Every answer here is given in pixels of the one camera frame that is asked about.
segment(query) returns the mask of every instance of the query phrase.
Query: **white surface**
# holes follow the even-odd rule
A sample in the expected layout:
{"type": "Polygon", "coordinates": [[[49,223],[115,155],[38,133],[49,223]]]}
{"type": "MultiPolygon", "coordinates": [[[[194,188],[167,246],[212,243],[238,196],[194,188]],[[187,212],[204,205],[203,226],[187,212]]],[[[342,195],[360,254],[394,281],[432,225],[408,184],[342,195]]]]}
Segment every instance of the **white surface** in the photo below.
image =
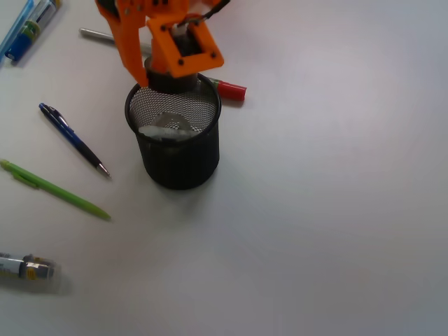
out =
{"type": "Polygon", "coordinates": [[[0,286],[2,335],[445,335],[448,2],[234,0],[209,26],[248,87],[221,161],[172,192],[144,170],[134,85],[93,1],[65,1],[0,69],[0,157],[108,223],[0,172],[0,249],[62,264],[58,295],[0,286]],[[39,113],[59,109],[101,178],[39,113]]]}

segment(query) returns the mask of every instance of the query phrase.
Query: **blue marker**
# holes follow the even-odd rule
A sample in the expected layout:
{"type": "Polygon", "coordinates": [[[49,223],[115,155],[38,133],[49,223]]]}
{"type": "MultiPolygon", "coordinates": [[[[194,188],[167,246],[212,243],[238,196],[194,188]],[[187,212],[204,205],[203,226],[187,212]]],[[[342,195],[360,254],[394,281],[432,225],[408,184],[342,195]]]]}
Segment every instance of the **blue marker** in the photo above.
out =
{"type": "Polygon", "coordinates": [[[9,50],[5,52],[5,56],[19,61],[55,15],[60,4],[60,0],[41,0],[22,26],[9,50]]]}
{"type": "Polygon", "coordinates": [[[9,49],[10,45],[13,43],[14,38],[17,36],[19,29],[22,28],[23,22],[28,18],[29,13],[34,7],[34,1],[28,0],[20,12],[19,16],[13,23],[11,29],[9,29],[5,39],[0,44],[0,61],[4,55],[4,53],[9,49]]]}

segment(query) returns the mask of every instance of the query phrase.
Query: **silver pen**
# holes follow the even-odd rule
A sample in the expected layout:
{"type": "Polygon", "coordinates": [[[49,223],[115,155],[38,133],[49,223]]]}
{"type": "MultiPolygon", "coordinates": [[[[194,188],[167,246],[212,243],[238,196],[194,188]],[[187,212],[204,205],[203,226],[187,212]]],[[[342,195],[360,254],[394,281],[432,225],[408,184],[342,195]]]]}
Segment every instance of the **silver pen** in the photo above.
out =
{"type": "MultiPolygon", "coordinates": [[[[113,39],[113,36],[110,34],[101,33],[100,31],[95,31],[95,30],[86,29],[86,28],[80,28],[79,33],[83,37],[90,38],[90,39],[97,39],[97,40],[101,40],[101,41],[107,41],[110,44],[115,45],[115,40],[113,39]]],[[[151,46],[149,44],[140,43],[140,49],[141,49],[141,53],[143,53],[145,55],[151,54],[151,46]]]]}

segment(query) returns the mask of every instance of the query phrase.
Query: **pen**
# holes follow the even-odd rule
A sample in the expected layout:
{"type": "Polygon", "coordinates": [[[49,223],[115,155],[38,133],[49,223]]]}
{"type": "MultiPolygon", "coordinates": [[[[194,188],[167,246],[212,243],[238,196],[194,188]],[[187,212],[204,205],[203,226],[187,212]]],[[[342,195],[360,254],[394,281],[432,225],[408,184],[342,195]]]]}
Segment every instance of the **pen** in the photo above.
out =
{"type": "Polygon", "coordinates": [[[15,164],[6,161],[0,160],[0,166],[5,169],[7,172],[10,172],[14,179],[26,184],[35,189],[42,189],[47,193],[50,193],[68,203],[73,204],[74,206],[90,213],[96,215],[103,219],[110,219],[111,217],[103,210],[101,210],[98,206],[82,199],[76,195],[71,194],[70,192],[59,188],[58,186],[40,178],[25,169],[16,166],[15,164]]]}
{"type": "Polygon", "coordinates": [[[44,103],[39,104],[44,116],[49,119],[49,121],[62,133],[62,135],[69,140],[70,144],[93,166],[98,172],[102,173],[106,177],[111,177],[107,169],[104,167],[99,158],[87,147],[85,143],[78,138],[75,132],[70,128],[67,121],[64,119],[59,111],[55,110],[53,107],[45,105],[44,103]]]}

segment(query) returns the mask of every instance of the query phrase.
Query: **blue pen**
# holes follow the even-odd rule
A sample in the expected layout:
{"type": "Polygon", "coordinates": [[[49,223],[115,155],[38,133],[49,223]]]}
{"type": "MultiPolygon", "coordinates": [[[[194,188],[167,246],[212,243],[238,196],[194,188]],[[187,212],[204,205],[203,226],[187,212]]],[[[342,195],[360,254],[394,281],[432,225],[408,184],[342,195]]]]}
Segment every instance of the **blue pen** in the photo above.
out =
{"type": "Polygon", "coordinates": [[[107,169],[104,167],[100,159],[87,147],[85,143],[70,128],[58,110],[45,104],[39,104],[39,108],[44,116],[61,132],[61,134],[73,145],[76,150],[93,166],[98,172],[106,177],[111,177],[107,169]]]}
{"type": "Polygon", "coordinates": [[[13,26],[9,29],[7,35],[5,36],[5,39],[0,44],[0,61],[1,58],[5,55],[5,52],[9,49],[11,44],[13,43],[15,37],[17,36],[19,29],[22,28],[23,22],[29,17],[29,13],[31,12],[31,9],[34,7],[34,1],[28,0],[23,6],[22,11],[20,12],[19,16],[13,23],[13,26]]]}

